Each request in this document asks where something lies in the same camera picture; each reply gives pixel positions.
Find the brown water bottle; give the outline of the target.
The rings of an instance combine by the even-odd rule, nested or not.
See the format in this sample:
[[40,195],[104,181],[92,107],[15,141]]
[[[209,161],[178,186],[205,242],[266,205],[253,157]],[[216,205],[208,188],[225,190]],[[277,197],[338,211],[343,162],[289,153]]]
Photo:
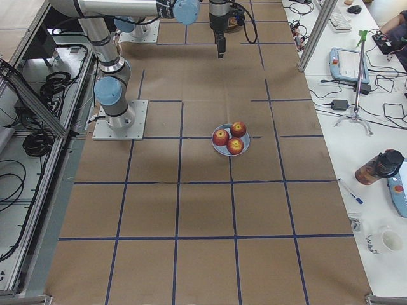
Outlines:
[[394,177],[404,162],[404,156],[395,149],[387,149],[369,160],[355,172],[361,184],[371,185],[379,179]]

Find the silver tripod stand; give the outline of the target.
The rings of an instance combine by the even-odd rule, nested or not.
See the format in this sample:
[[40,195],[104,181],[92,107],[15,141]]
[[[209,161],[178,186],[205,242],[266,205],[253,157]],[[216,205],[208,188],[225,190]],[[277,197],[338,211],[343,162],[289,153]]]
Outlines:
[[356,91],[355,91],[355,102],[354,102],[354,109],[353,113],[351,116],[347,115],[342,115],[335,123],[335,127],[339,126],[342,121],[350,121],[351,123],[360,123],[365,131],[367,136],[372,136],[373,132],[371,131],[371,127],[369,123],[359,115],[359,101],[360,101],[360,90],[361,90],[361,85],[362,85],[362,76],[363,76],[363,70],[364,70],[364,54],[365,54],[365,42],[366,42],[366,36],[367,36],[368,31],[367,30],[360,30],[359,31],[359,42],[357,44],[357,47],[361,47],[360,49],[360,55],[359,55],[359,67],[358,67],[358,73],[357,73],[357,86],[356,86]]

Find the black power adapter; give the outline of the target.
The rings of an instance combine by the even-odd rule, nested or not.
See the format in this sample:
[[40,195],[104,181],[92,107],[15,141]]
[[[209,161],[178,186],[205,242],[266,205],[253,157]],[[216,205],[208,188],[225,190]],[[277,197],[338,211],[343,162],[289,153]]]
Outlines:
[[330,107],[335,111],[346,111],[349,108],[349,102],[343,99],[334,99],[330,103]]

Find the aluminium frame post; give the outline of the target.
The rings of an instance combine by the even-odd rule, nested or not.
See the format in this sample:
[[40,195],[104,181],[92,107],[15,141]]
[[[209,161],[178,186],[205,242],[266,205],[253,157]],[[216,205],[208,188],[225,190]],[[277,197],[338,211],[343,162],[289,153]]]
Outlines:
[[337,0],[326,0],[322,5],[322,8],[317,16],[317,19],[314,23],[310,37],[307,44],[303,50],[300,61],[298,62],[298,70],[300,72],[305,72],[307,65],[314,54],[314,51],[317,47],[319,39],[322,36],[322,33],[327,26],[328,20],[336,6]]

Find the black computer mouse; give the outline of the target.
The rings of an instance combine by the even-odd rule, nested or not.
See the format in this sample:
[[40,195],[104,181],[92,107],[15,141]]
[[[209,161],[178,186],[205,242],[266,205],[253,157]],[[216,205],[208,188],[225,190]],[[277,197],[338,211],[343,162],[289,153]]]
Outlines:
[[354,15],[360,14],[361,10],[362,8],[359,5],[353,5],[347,8],[347,12]]

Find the red apple plate left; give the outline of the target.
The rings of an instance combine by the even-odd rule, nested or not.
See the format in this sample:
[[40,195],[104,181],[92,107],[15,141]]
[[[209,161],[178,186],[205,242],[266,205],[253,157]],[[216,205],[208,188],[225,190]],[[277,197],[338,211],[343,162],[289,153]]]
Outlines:
[[217,146],[225,146],[230,139],[230,135],[227,130],[220,128],[214,131],[212,135],[212,143]]

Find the red apple plate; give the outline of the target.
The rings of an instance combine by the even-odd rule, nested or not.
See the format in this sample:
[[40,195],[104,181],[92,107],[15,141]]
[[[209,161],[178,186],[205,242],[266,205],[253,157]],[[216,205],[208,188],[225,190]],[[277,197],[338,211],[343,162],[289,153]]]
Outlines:
[[244,122],[234,122],[230,127],[230,133],[233,137],[243,137],[247,132],[247,127]]
[[225,146],[230,139],[230,135],[227,130],[220,128],[214,131],[212,135],[212,143],[217,146]]
[[228,141],[226,149],[231,155],[238,155],[244,150],[244,143],[241,138],[233,137]]

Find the red apple plate back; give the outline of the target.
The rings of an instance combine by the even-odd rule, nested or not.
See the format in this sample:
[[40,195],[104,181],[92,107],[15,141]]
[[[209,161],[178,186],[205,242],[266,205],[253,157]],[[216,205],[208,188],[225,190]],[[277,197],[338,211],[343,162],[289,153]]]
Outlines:
[[233,137],[243,137],[247,132],[247,127],[244,122],[234,122],[230,127],[230,133]]

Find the grey blue plate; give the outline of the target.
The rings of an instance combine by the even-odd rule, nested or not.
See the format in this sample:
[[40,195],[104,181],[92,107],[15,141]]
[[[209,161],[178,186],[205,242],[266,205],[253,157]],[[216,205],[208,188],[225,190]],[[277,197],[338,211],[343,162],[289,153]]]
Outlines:
[[249,132],[242,123],[227,123],[218,126],[212,133],[211,143],[215,151],[223,156],[239,156],[246,152],[251,143]]

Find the teach pendant with screen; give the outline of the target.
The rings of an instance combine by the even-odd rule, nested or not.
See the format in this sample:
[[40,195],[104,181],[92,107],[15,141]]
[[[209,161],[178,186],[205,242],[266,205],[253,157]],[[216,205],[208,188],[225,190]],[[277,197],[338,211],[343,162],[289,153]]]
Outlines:
[[332,48],[329,53],[329,69],[333,79],[357,83],[359,51]]

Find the white keyboard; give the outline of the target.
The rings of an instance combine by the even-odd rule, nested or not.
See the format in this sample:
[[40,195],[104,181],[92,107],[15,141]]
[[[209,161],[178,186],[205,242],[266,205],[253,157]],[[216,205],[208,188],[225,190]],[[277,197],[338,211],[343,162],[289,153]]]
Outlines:
[[338,8],[333,9],[328,24],[331,26],[333,32],[336,33],[345,33],[352,31],[350,22],[343,16]]

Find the white cup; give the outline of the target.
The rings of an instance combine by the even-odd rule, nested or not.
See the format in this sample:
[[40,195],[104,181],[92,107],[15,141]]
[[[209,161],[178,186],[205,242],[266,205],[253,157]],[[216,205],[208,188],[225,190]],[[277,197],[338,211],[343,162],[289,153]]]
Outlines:
[[383,226],[365,238],[368,250],[373,254],[389,254],[403,249],[400,235],[393,229]]

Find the blue white pen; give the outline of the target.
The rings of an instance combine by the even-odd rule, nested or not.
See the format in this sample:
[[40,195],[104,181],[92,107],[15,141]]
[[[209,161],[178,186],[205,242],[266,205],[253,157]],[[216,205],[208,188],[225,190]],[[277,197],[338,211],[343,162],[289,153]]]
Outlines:
[[349,186],[344,182],[342,178],[339,178],[338,182],[351,195],[351,197],[353,197],[353,199],[355,199],[356,202],[358,202],[358,204],[362,205],[364,203],[363,200],[355,192],[353,192],[351,188],[349,188]]

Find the red apple plate front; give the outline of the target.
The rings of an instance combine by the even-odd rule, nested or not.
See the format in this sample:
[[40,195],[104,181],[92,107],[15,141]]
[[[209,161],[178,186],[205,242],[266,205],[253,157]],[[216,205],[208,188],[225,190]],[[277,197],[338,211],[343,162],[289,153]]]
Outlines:
[[241,138],[233,137],[228,141],[226,149],[231,155],[238,155],[244,150],[244,143]]

